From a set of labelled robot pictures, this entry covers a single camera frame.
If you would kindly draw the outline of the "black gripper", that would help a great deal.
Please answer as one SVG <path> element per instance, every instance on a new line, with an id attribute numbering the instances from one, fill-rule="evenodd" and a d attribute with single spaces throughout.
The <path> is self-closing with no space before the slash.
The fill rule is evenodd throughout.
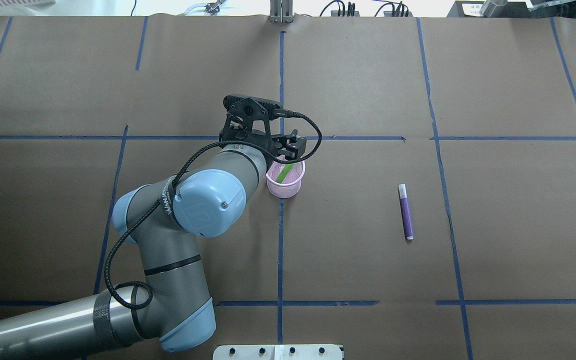
<path id="1" fill-rule="evenodd" d="M 270 123 L 276 118 L 273 114 L 263 116 L 259 121 L 263 123 L 265 131 L 261 131 L 254 129 L 254 120 L 247 121 L 234 114 L 227 114 L 218 142 L 246 142 L 285 161 L 301 158 L 306 152 L 307 141 L 300 141 L 301 137 L 297 129 L 293 129 L 290 133 L 272 135 Z"/>

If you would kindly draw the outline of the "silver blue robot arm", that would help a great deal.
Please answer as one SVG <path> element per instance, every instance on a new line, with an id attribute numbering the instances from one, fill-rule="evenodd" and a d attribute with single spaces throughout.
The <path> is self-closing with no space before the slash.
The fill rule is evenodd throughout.
<path id="1" fill-rule="evenodd" d="M 307 139 L 250 130 L 227 116 L 217 142 L 181 170 L 124 194 L 112 220 L 119 239 L 103 263 L 105 289 L 44 309 L 0 317 L 0 360 L 75 360 L 157 338 L 163 350 L 202 344 L 217 325 L 197 237 L 224 234 L 272 164 L 314 155 Z"/>

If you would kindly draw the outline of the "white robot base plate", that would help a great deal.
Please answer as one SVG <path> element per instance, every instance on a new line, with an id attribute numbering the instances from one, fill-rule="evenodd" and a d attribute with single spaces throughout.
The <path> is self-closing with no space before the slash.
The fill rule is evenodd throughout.
<path id="1" fill-rule="evenodd" d="M 315 344 L 231 344 L 218 346 L 213 360 L 344 360 L 343 346 Z"/>

